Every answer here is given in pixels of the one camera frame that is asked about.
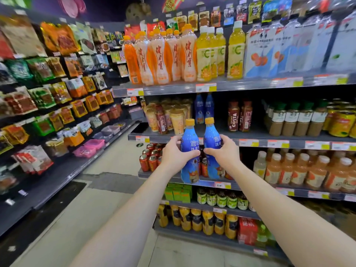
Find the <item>store shelf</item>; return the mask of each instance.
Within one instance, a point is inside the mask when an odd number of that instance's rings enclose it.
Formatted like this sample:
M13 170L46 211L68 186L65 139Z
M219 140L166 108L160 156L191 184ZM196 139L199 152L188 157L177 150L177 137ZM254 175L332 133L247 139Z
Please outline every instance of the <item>store shelf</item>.
M202 244L208 244L219 248L228 248L239 252L254 253L256 255L265 255L270 258L277 258L283 261L289 262L288 257L284 254L280 248L259 248L255 246L245 245L238 243L237 240L231 240L225 235L218 235L213 233L212 235L206 235L203 231L196 232L194 230L184 231L181 227L175 226L171 221L165 228L159 226L158 219L154 221L153 229L161 234L184 238L193 242L200 242Z
M207 210L211 212L222 212L226 214L231 214L231 215L237 215L241 217L247 217L247 218L253 218L257 220L261 220L261 218L257 215L256 212L250 211L250 210L240 210L238 208L236 209L231 209L229 207L219 207L219 206L210 206L209 204L199 204L198 202L190 202L190 203L183 203L183 202L177 202L175 200L162 200L161 204L165 205L178 205L179 207L186 207L190 209L198 209L198 210Z
M249 132L230 132L227 128L227 122L216 121L215 127L220 134L224 134L229 138L233 139L235 143L239 146L252 147L252 142L241 141L240 139L256 139L257 144L253 144L253 147L274 147L274 148L291 148L291 149L330 149L330 150L350 150L356 148L356 139L354 138L339 138L327 134L322 131L318 137L310 136L271 136L267 129L261 123L252 122L251 129ZM203 138L205 133L205 125L195 125L195 131L198 137ZM171 137L174 136L174 132L169 131L168 134L161 135L158 132L152 132L148 127L148 123L140 124L140 127L133 130L129 135L129 140L141 140L140 137L148 137L149 142L154 143L168 143Z
M17 197L11 198L11 200L14 201L13 205L9 205L6 202L0 202L0 236L32 209L38 209L46 203L69 181L95 161L96 158L102 155L105 148L135 124L136 120L126 120L125 123L126 126L122 131L115 135L105 147L93 157L87 159L75 157L71 154L63 163L54 164L41 175L38 181L32 183L32 185L25 190L27 193L26 196L18 194Z
M242 80L228 80L226 76L219 76L210 82L204 83L207 87L202 87L200 82L188 83L184 81L175 81L167 85L154 85L146 86L144 84L132 84L131 82L121 84L120 86L113 86L113 95L117 98L128 96L127 90L136 89L144 92L144 95L168 95L168 94L188 94L188 93L201 93L208 91L237 91L237 90L257 90L257 89L270 89L270 88L294 88L298 87L310 87L315 85L335 85L336 80L334 75L342 75L340 77L348 77L347 84L356 83L356 76L352 73L332 73L330 76L315 77L321 74L320 71L313 73L285 73L278 75L278 79L242 79Z
M142 169L139 170L138 176L141 179L147 179L152 172L143 172ZM170 183L184 184L183 180L180 178L180 173L174 175ZM210 178L205 178L203 176L199 177L199 181L196 183L191 183L191 185L198 185L202 187L215 187L215 188L225 188L236 191L241 191L241 188L238 186L235 181L228 179L219 179L213 180ZM323 190L314 191L307 187L291 187L291 186L281 186L278 185L275 187L278 192L291 197L308 197L308 198L317 198L317 199L326 199L326 200L345 200L348 202L356 202L356 194L346 194L341 192L331 193Z

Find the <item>floor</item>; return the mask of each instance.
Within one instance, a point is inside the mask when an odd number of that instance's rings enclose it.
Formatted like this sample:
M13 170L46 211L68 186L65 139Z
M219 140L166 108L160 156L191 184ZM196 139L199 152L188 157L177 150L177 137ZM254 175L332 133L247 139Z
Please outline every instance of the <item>floor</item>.
M140 187L136 147L127 134L76 179L86 188L11 267L67 267L83 245ZM138 267L282 267L283 263L158 236L150 230Z

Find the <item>price tag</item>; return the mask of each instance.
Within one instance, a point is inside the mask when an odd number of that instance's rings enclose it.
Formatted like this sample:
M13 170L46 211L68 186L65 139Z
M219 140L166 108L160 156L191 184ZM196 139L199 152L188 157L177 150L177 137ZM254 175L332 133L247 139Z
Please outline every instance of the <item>price tag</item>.
M24 197L28 195L28 193L25 192L25 191L23 191L22 189L19 190L18 193L19 193L20 195L24 196Z
M238 146L241 147L258 147L260 141L258 139L239 139Z
M271 87L300 87L303 86L303 77L295 78L275 78L271 81Z
M196 93L216 92L216 83L203 83L195 85Z
M224 182L215 182L215 188L231 189L231 184Z
M219 213L221 213L221 214L226 214L226 210L225 210L225 209L213 208L212 211L213 211L213 212L219 212Z
M332 142L333 151L356 151L356 142Z
M27 15L25 10L22 9L15 9L15 13L17 15Z
M21 58L25 58L26 56L24 54L19 53L19 54L14 54L14 57L15 59L21 59Z
M283 195L294 197L294 189L276 187L276 190Z
M253 252L254 252L255 254L257 254L257 255L268 257L268 252L267 252L267 251L254 248L254 249L253 249Z
M314 76L314 85L339 85L346 84L349 80L348 74L323 74Z
M147 137L147 136L136 136L136 141L148 142L149 143L149 137Z
M127 89L127 96L142 96L144 95L143 88Z
M308 197L313 199L330 199L330 193L321 191L308 191Z
M289 148L289 141L278 141L269 139L267 141L268 148Z
M305 141L305 148L309 150L330 150L328 141Z
M12 199L7 199L7 200L5 201L5 203L7 203L7 204L10 205L10 206L13 206L13 205L15 204L15 202L14 202Z
M347 202L356 202L356 195L345 194L344 200Z

